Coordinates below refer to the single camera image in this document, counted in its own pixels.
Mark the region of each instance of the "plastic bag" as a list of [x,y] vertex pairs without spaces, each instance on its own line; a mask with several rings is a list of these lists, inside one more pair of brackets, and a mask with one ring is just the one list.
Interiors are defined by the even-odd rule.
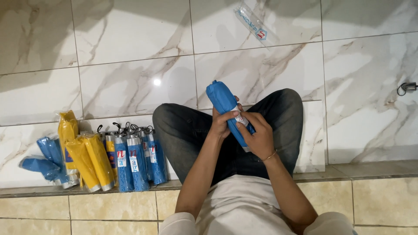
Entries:
[[127,145],[135,192],[148,191],[150,185],[147,179],[141,139],[135,135],[130,135],[127,139]]
[[279,38],[267,28],[266,25],[254,14],[251,8],[241,2],[241,5],[234,9],[235,16],[267,49],[269,46],[279,45]]
[[123,135],[115,136],[115,155],[117,156],[117,178],[119,181],[120,192],[129,192],[134,190],[130,162],[126,159],[127,153],[128,146],[126,137]]
[[[236,110],[241,112],[238,109],[238,103],[234,95],[228,89],[228,87],[223,82],[213,81],[212,84],[206,87],[206,94],[212,102],[215,109],[222,115],[226,112]],[[227,121],[228,128],[231,130],[231,133],[235,136],[237,141],[240,143],[244,151],[249,152],[250,148],[244,141],[244,138],[241,132],[238,130],[236,123],[240,122],[247,127],[247,130],[253,134],[255,132],[254,127],[248,122],[248,120],[238,115],[235,118],[229,119]]]
[[117,179],[117,166],[116,166],[116,156],[115,156],[115,136],[117,132],[108,132],[106,135],[106,154],[110,162],[110,167],[113,171],[113,177],[115,179],[115,186],[119,185]]
[[107,158],[105,147],[100,140],[98,134],[85,135],[82,137],[86,145],[87,152],[93,163],[97,178],[103,191],[107,191],[115,186],[115,179],[113,177],[112,168],[110,167],[109,159]]
[[161,144],[154,137],[155,130],[148,135],[148,151],[150,152],[151,168],[153,172],[154,184],[167,182],[166,160]]
[[65,145],[69,141],[73,141],[78,135],[78,125],[76,117],[72,110],[59,113],[60,120],[58,125],[58,136],[61,144],[62,156],[64,156],[67,174],[72,175],[78,172],[76,164],[69,152],[65,149]]
[[148,135],[145,134],[145,130],[149,130],[147,127],[142,127],[140,131],[140,138],[142,140],[142,148],[145,158],[145,166],[147,170],[147,179],[149,181],[154,180],[153,168],[151,166],[151,154],[148,150]]
[[37,140],[36,143],[38,144],[45,157],[60,168],[59,175],[56,179],[59,181],[56,182],[57,184],[60,184],[64,189],[79,184],[78,179],[71,180],[66,173],[65,164],[63,162],[64,158],[62,157],[59,139],[50,139],[49,137],[43,137]]
[[100,182],[96,176],[96,171],[94,170],[93,163],[82,137],[67,142],[65,148],[71,155],[77,169],[80,171],[82,180],[86,183],[89,191],[95,192],[99,190],[101,188]]
[[48,181],[55,180],[59,175],[59,166],[55,165],[52,161],[46,159],[44,156],[30,155],[24,157],[19,167],[25,170],[41,172],[43,177]]

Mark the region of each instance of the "white marble tile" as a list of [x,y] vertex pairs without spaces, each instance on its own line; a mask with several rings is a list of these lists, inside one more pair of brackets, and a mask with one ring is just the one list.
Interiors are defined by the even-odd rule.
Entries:
[[72,0],[80,65],[193,54],[188,0]]
[[[79,120],[79,130],[87,131],[89,133],[95,133],[99,125],[103,125],[101,131],[117,131],[117,127],[112,123],[119,123],[121,126],[125,126],[126,122],[135,124],[137,126],[153,126],[153,116],[152,115],[139,115],[139,116],[129,116],[129,117],[111,117],[111,118],[101,118],[101,119],[89,119],[89,120]],[[178,176],[173,170],[170,162],[166,158],[168,179],[178,179]]]
[[58,123],[0,127],[0,188],[48,186],[39,172],[18,167],[25,156],[42,155],[36,140],[57,135]]
[[242,105],[291,88],[303,101],[324,100],[322,43],[224,51],[195,55],[199,109],[212,108],[206,87],[224,82]]
[[[278,38],[278,45],[321,41],[320,0],[245,0]],[[263,47],[237,19],[240,1],[190,0],[195,53]]]
[[85,118],[151,114],[162,103],[196,106],[193,56],[80,67]]
[[294,173],[325,171],[322,100],[303,102],[303,131]]
[[60,111],[82,117],[78,68],[0,76],[0,126],[58,121]]
[[418,33],[324,42],[329,163],[418,159]]
[[70,0],[0,2],[0,74],[77,66]]
[[322,0],[324,40],[414,31],[416,0]]

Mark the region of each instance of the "gold bracelet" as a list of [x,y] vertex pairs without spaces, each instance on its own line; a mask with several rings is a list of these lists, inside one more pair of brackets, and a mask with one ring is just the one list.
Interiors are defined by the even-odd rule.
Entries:
[[265,159],[263,159],[263,160],[261,160],[261,161],[266,161],[266,160],[268,160],[269,158],[273,157],[276,153],[277,153],[277,149],[274,151],[274,153],[273,153],[270,157],[265,158]]

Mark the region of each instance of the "bracelet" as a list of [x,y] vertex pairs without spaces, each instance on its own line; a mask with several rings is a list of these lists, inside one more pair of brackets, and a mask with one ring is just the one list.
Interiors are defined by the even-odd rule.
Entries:
[[263,160],[261,160],[261,161],[266,161],[266,160],[268,160],[269,158],[273,157],[276,153],[277,153],[277,149],[276,149],[276,150],[274,150],[274,153],[273,153],[270,157],[265,158],[265,159],[263,159]]

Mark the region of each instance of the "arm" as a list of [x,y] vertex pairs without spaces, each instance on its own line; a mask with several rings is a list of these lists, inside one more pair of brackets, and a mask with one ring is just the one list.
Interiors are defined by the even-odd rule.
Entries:
[[283,214],[289,219],[294,232],[302,235],[307,226],[318,217],[314,208],[293,181],[286,168],[275,153],[273,145],[273,130],[259,113],[242,112],[255,128],[250,134],[244,125],[237,123],[246,144],[264,164],[273,187],[274,195]]
[[188,212],[193,215],[194,219],[197,218],[211,186],[222,142],[230,134],[230,130],[227,128],[227,120],[238,115],[238,111],[219,115],[215,108],[213,108],[212,113],[211,129],[196,161],[184,180],[175,210],[175,213]]

